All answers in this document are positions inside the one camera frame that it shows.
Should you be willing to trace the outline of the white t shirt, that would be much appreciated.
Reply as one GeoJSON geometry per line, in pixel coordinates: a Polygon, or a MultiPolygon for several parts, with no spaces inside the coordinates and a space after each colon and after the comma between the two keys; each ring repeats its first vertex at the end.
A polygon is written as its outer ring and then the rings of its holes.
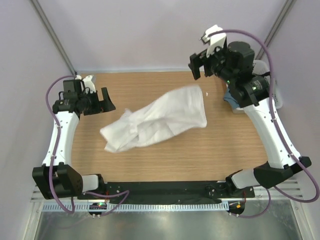
{"type": "Polygon", "coordinates": [[[207,118],[199,85],[171,90],[149,105],[126,109],[115,122],[100,129],[105,151],[125,152],[169,140],[193,128],[205,128],[207,118]]]}

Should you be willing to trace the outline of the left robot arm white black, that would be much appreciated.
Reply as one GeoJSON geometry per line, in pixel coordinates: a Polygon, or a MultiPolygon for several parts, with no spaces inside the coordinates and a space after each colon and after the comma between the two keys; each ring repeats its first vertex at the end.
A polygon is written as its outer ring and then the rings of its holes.
{"type": "Polygon", "coordinates": [[[58,198],[70,198],[85,192],[106,192],[101,174],[81,175],[72,168],[72,145],[81,115],[96,115],[116,109],[107,88],[101,88],[103,99],[99,99],[94,79],[93,75],[64,78],[59,99],[48,107],[53,114],[50,144],[41,166],[32,170],[32,178],[46,200],[53,199],[54,194],[58,198]]]}

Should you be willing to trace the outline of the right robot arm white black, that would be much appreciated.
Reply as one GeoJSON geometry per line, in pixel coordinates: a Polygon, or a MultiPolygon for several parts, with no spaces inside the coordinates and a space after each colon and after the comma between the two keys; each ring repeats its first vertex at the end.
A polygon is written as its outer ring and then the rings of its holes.
{"type": "Polygon", "coordinates": [[[269,72],[259,73],[255,52],[243,41],[233,41],[189,57],[193,78],[199,79],[200,68],[207,77],[215,75],[228,87],[229,93],[252,121],[263,143],[267,162],[249,170],[239,170],[226,178],[229,190],[238,191],[260,185],[266,189],[283,183],[311,166],[308,156],[301,156],[282,125],[269,97],[269,72]]]}

